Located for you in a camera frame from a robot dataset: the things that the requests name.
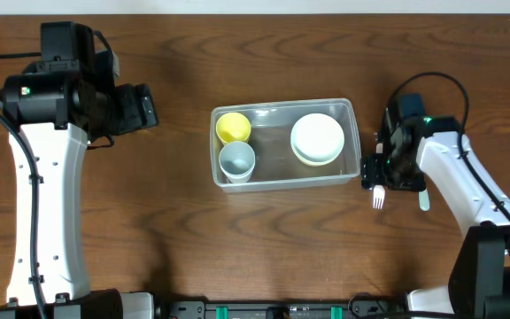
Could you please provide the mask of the pink plastic fork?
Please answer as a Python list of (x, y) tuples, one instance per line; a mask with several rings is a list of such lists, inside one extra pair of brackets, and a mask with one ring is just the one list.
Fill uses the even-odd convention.
[[(376, 145), (376, 153), (382, 154), (383, 153), (383, 144), (378, 143)], [(381, 185), (376, 185), (373, 188), (373, 208), (374, 209), (382, 209), (383, 203), (385, 200), (385, 189)]]

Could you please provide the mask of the mint green plastic spoon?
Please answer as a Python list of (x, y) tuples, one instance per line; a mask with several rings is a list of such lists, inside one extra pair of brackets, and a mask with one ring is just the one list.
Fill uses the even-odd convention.
[(430, 209), (429, 193), (425, 189), (418, 193), (419, 207), (422, 211), (428, 211)]

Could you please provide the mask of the white bowl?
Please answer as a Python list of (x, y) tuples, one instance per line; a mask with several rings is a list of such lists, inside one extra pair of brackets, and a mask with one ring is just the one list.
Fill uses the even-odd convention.
[(322, 161), (344, 148), (344, 131), (332, 117), (311, 113), (300, 118), (290, 133), (290, 146), (309, 160)]

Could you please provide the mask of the yellow bowl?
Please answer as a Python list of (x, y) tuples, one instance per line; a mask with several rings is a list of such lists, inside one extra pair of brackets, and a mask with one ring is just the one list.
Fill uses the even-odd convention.
[(310, 160), (310, 159), (307, 159), (303, 156), (303, 154), (301, 154), (296, 148), (292, 148), (292, 151), (293, 153), (295, 154), (295, 156), (297, 157), (297, 159), (304, 163), (305, 165), (307, 166), (310, 166), (310, 167), (321, 167), (321, 166), (325, 166), (331, 162), (333, 162), (334, 160), (337, 159), (337, 157), (341, 154), (341, 151), (336, 153), (335, 155), (333, 156), (330, 156), (328, 157), (327, 159), (325, 160), (322, 160), (322, 161), (313, 161), (313, 160)]

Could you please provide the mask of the yellow cup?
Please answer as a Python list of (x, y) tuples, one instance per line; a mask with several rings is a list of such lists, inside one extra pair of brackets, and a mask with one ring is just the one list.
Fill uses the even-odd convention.
[(226, 145), (232, 142), (249, 141), (251, 123), (241, 113), (225, 113), (216, 122), (216, 135)]

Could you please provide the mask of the grey cup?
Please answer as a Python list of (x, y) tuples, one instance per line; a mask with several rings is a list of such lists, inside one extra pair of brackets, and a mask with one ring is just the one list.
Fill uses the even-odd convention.
[(219, 163), (231, 183), (247, 183), (255, 168), (256, 155), (247, 143), (235, 141), (222, 148)]

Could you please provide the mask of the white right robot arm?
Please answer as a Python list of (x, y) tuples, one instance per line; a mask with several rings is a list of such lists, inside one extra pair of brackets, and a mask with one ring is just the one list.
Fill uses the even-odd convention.
[(381, 151), (361, 161), (361, 184), (422, 192), (430, 179), (452, 211), (463, 243), (448, 283), (406, 297), (407, 315), (510, 318), (510, 199), (493, 181), (455, 118), (421, 106), (386, 108)]

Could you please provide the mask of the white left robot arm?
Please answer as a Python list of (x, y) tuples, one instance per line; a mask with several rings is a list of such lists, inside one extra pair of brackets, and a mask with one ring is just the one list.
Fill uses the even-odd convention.
[(17, 229), (12, 277), (0, 318), (152, 318), (149, 292), (90, 287), (81, 242), (81, 171), (86, 150), (158, 123), (145, 84), (111, 74), (13, 75), (0, 91), (15, 165)]

